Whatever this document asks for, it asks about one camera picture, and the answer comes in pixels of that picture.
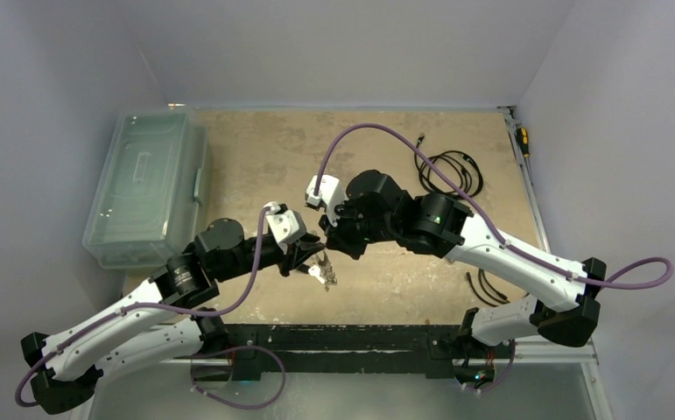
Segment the silver key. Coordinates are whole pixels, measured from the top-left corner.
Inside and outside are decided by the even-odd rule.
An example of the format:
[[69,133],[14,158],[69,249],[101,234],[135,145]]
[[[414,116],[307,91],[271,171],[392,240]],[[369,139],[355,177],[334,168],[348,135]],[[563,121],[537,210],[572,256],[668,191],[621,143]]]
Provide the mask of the silver key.
[[321,284],[326,284],[327,280],[324,277],[324,273],[319,265],[313,265],[311,266],[307,273],[311,276],[314,277],[317,281],[319,281]]

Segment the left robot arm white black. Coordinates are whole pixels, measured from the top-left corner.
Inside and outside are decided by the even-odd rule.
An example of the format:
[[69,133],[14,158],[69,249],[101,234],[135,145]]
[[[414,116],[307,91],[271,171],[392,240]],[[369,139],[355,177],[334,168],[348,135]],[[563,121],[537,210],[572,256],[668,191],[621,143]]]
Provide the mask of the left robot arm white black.
[[21,408],[48,415],[93,397],[97,384],[146,363],[224,352],[223,316],[239,309],[260,270],[289,276],[324,250],[300,214],[266,206],[246,237],[230,218],[212,221],[179,254],[114,304],[63,332],[32,332],[20,341],[28,372],[14,392]]

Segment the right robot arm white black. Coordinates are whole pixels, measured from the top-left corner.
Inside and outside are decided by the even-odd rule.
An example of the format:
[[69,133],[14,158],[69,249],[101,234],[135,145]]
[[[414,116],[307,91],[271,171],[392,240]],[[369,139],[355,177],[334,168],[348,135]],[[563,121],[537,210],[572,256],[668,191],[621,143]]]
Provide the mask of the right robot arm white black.
[[368,170],[347,185],[315,176],[306,205],[324,209],[326,246],[357,260],[368,245],[395,242],[413,254],[465,263],[527,292],[510,304],[467,311],[457,333],[460,350],[477,356],[505,340],[539,335],[555,344],[582,347],[598,325],[597,289],[604,262],[567,260],[515,236],[495,236],[481,214],[438,193],[412,196],[387,174]]

